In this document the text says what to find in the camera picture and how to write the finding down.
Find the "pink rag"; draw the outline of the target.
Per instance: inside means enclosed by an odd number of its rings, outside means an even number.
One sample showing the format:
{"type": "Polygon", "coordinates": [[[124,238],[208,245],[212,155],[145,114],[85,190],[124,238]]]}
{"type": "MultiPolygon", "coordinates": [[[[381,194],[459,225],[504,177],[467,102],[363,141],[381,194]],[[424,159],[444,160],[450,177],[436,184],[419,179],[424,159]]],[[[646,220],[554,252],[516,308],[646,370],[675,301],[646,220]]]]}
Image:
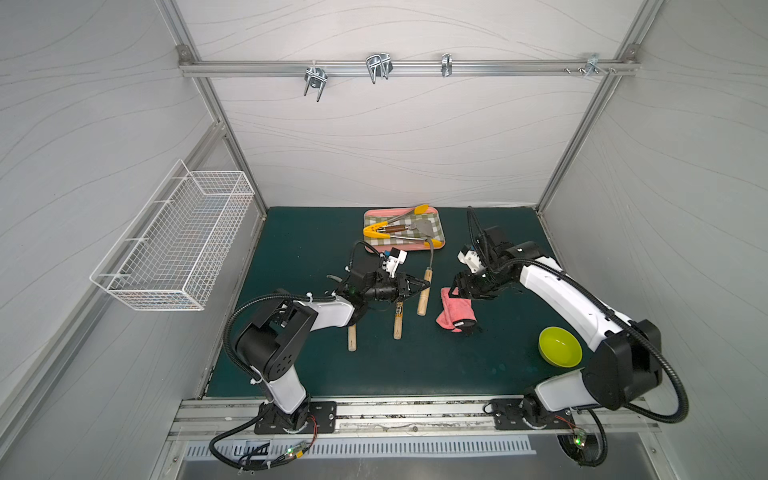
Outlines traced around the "pink rag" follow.
{"type": "Polygon", "coordinates": [[[472,333],[477,326],[472,301],[466,298],[452,297],[450,293],[448,287],[440,290],[443,310],[438,315],[436,323],[444,330],[453,333],[472,333]]]}

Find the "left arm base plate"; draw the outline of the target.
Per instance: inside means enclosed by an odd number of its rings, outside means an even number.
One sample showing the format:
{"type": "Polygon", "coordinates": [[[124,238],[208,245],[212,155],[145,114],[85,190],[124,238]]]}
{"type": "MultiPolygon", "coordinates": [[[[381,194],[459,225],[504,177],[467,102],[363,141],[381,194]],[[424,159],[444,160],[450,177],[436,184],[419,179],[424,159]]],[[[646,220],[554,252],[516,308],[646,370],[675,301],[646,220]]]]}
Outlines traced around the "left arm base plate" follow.
{"type": "Polygon", "coordinates": [[[254,426],[257,435],[333,433],[336,429],[337,403],[305,400],[293,413],[285,413],[272,403],[259,408],[254,426]]]}

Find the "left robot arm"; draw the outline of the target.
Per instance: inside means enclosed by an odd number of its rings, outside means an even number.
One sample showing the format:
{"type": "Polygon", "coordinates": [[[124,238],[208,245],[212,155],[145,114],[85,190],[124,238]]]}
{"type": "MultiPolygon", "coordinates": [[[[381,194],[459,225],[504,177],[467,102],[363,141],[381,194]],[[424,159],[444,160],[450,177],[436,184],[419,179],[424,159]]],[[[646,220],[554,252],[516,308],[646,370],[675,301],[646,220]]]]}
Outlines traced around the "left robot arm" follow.
{"type": "Polygon", "coordinates": [[[372,302],[403,302],[431,282],[413,275],[349,268],[333,290],[316,297],[284,290],[247,301],[225,323],[223,350],[284,415],[308,408],[309,395],[294,367],[314,331],[356,325],[372,302]]]}

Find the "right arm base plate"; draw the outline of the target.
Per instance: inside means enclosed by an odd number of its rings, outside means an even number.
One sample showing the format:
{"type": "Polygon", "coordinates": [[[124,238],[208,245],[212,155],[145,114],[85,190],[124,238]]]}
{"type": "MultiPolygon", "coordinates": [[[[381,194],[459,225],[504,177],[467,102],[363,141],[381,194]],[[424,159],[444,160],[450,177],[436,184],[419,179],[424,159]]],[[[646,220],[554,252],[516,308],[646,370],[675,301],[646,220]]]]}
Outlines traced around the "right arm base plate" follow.
{"type": "Polygon", "coordinates": [[[494,428],[501,431],[570,430],[576,426],[568,409],[548,411],[531,395],[491,399],[483,405],[482,412],[490,416],[494,428]]]}

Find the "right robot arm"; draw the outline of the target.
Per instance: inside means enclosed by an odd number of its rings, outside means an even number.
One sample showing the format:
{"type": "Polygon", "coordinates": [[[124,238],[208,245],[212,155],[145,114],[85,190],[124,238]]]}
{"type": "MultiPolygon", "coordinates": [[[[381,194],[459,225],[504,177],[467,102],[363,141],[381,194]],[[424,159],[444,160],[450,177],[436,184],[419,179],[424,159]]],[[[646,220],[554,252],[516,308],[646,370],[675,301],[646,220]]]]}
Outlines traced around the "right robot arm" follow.
{"type": "Polygon", "coordinates": [[[551,377],[526,393],[519,409],[526,423],[542,428],[556,413],[571,408],[626,408],[648,419],[676,424],[689,414],[684,384],[664,357],[661,332],[649,320],[639,322],[614,310],[568,275],[533,242],[501,243],[490,250],[463,247],[464,265],[451,285],[460,298],[496,297],[517,284],[535,293],[579,334],[592,355],[577,370],[551,377]],[[635,399],[669,379],[677,398],[674,412],[663,414],[635,404],[635,399]]]}

